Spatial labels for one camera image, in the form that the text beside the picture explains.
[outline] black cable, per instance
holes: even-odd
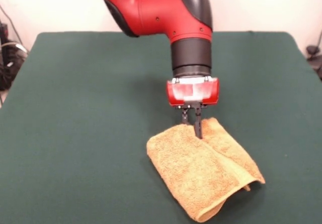
[[[317,47],[319,47],[319,45],[321,44],[321,40],[322,40],[322,30],[320,32],[320,37],[319,37],[317,45],[316,45]]]
[[[19,39],[20,44],[22,44],[22,45],[23,45],[22,40],[21,40],[21,38],[20,38],[20,35],[18,34],[18,32],[17,32],[17,30],[16,30],[16,28],[15,28],[14,23],[12,22],[11,18],[9,17],[9,15],[8,15],[8,14],[6,14],[6,12],[4,11],[3,7],[1,6],[1,4],[0,4],[0,10],[3,12],[3,14],[4,14],[4,15],[8,18],[8,20],[10,21],[10,23],[11,23],[11,25],[12,25],[12,28],[14,29],[14,32],[15,32],[16,36],[17,36],[17,37],[18,37],[18,39]]]

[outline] cable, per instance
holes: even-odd
[[[321,40],[322,40],[322,30],[320,32],[320,37],[319,37],[318,42],[316,44],[317,47],[319,47],[319,45],[321,44]]]
[[[18,43],[18,42],[7,42],[4,43],[0,46],[0,48],[8,46],[8,45],[14,45],[15,47],[17,47],[18,49],[22,50],[23,52],[25,52],[26,54],[29,54],[29,50],[25,48],[25,46],[23,46],[22,44]]]
[[[11,25],[12,25],[12,28],[14,29],[14,32],[15,32],[16,36],[17,36],[17,37],[18,37],[18,39],[19,39],[19,42],[20,42],[21,44],[23,44],[23,43],[22,43],[22,40],[21,40],[21,38],[20,38],[20,36],[19,36],[19,34],[18,34],[18,32],[17,32],[16,28],[15,28],[14,23],[12,22],[11,18],[9,17],[9,15],[8,15],[8,14],[6,14],[6,12],[4,11],[3,7],[1,6],[1,4],[0,4],[0,10],[3,12],[3,14],[4,14],[4,15],[8,18],[8,20],[10,21],[10,23],[11,23]]]

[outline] towel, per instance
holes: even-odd
[[[174,199],[196,222],[214,217],[249,184],[265,184],[257,164],[215,118],[202,120],[203,138],[180,124],[153,136],[147,155]]]

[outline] folded towel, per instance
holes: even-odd
[[[250,155],[215,118],[202,121],[203,139],[191,125],[174,126],[147,142],[147,155],[188,216],[205,222],[225,201],[265,179]]]

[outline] table surface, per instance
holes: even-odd
[[[208,223],[322,223],[322,84],[286,33],[213,34],[216,117],[265,186]],[[163,35],[42,33],[0,110],[0,223],[194,223],[146,155],[181,121]]]

